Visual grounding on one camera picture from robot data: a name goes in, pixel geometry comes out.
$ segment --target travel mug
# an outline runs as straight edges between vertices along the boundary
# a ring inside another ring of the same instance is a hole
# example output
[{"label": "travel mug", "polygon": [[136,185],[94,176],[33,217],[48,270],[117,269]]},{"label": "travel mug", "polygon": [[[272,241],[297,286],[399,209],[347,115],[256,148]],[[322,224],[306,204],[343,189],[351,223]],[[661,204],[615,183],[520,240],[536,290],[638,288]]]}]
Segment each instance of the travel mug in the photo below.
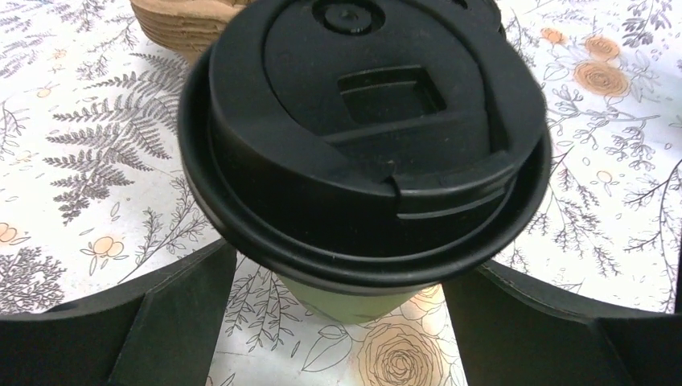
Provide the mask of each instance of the travel mug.
[{"label": "travel mug", "polygon": [[540,88],[498,29],[442,0],[254,2],[180,100],[197,203],[339,322],[491,259],[551,158]]}]

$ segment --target fern print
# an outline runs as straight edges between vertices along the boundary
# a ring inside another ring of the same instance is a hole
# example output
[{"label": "fern print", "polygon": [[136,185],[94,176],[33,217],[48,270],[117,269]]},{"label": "fern print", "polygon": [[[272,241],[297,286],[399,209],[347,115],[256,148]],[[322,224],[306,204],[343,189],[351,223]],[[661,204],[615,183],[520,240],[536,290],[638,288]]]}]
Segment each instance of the fern print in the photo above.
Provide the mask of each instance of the fern print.
[{"label": "fern print", "polygon": [[38,46],[45,39],[53,37],[50,33],[25,35],[20,40],[6,44],[0,48],[0,78],[9,78],[27,65],[38,59]]},{"label": "fern print", "polygon": [[108,198],[111,194],[110,187],[124,187],[134,183],[117,166],[152,171],[140,159],[140,153],[160,159],[170,158],[160,143],[158,129],[149,121],[131,121],[122,127],[119,123],[98,125],[95,129],[82,129],[75,133],[48,137],[47,140],[56,144],[88,147],[87,150],[80,150],[78,155],[44,159],[49,165],[76,172],[51,184],[53,187],[67,189],[54,198],[57,203],[62,203],[60,211],[64,225],[89,207],[91,200]]},{"label": "fern print", "polygon": [[134,181],[126,169],[153,170],[141,156],[170,159],[161,143],[160,129],[176,130],[178,94],[184,83],[185,67],[180,60],[133,54],[150,63],[153,70],[115,76],[86,89],[119,88],[124,93],[110,100],[92,103],[72,113],[53,118],[69,123],[90,124],[84,129],[49,137],[51,143],[79,146],[74,154],[45,158],[44,161],[75,174],[52,183],[65,188],[54,200],[61,203],[64,225],[87,209],[93,200],[107,199],[111,187],[126,187]]},{"label": "fern print", "polygon": [[0,28],[4,33],[27,32],[33,27],[28,17],[20,14],[32,13],[44,6],[50,6],[51,0],[22,0],[21,2],[5,2],[0,9]]}]

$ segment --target floral tablecloth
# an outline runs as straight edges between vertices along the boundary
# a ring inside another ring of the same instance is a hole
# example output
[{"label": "floral tablecloth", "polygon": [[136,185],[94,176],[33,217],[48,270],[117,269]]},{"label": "floral tablecloth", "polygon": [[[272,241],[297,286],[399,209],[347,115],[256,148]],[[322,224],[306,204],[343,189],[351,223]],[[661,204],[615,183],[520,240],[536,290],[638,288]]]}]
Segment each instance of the floral tablecloth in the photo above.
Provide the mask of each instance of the floral tablecloth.
[{"label": "floral tablecloth", "polygon": [[[500,0],[542,84],[551,186],[497,261],[569,291],[671,312],[682,224],[682,5]],[[180,57],[126,0],[0,5],[0,313],[40,312],[218,235],[180,170]],[[322,320],[240,256],[207,384],[466,380],[440,288],[361,326]]]}]

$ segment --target printed flower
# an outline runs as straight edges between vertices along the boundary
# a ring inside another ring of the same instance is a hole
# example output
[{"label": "printed flower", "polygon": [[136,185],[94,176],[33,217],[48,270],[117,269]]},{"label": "printed flower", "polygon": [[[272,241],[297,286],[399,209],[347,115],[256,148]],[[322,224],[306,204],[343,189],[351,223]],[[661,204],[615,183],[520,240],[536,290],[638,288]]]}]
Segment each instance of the printed flower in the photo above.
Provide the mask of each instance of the printed flower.
[{"label": "printed flower", "polygon": [[405,302],[401,312],[408,320],[418,320],[426,334],[438,335],[448,318],[445,301],[442,287],[434,285]]},{"label": "printed flower", "polygon": [[543,28],[540,34],[551,44],[563,44],[566,41],[566,36],[554,28]]},{"label": "printed flower", "polygon": [[109,262],[109,258],[114,260],[123,260],[128,257],[128,255],[121,255],[123,253],[123,248],[125,246],[120,241],[115,241],[109,236],[100,237],[95,241],[95,243],[88,243],[88,247],[81,249],[80,252],[92,256],[90,261],[90,274],[95,273],[95,268],[97,267],[98,259],[103,259],[100,265],[100,269],[103,269]]},{"label": "printed flower", "polygon": [[52,54],[52,59],[61,59],[66,56],[66,50],[64,49],[55,49],[55,52]]},{"label": "printed flower", "polygon": [[387,318],[365,338],[358,353],[364,386],[438,386],[443,371],[438,345],[415,327]]},{"label": "printed flower", "polygon": [[587,91],[607,97],[621,97],[627,94],[630,81],[619,69],[603,62],[579,63],[573,78]]},{"label": "printed flower", "polygon": [[620,55],[618,44],[602,36],[593,36],[585,41],[585,49],[596,60],[612,60]]},{"label": "printed flower", "polygon": [[0,223],[0,243],[10,243],[16,237],[16,228],[12,228],[8,223]]}]

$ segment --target wooden object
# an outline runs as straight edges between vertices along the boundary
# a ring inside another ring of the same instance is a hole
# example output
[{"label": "wooden object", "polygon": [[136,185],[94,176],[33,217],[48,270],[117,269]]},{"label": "wooden object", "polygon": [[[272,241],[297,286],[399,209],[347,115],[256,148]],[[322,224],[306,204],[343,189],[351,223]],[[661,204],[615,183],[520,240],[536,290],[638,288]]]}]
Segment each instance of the wooden object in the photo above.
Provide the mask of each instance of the wooden object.
[{"label": "wooden object", "polygon": [[190,64],[253,0],[130,0],[144,34]]}]

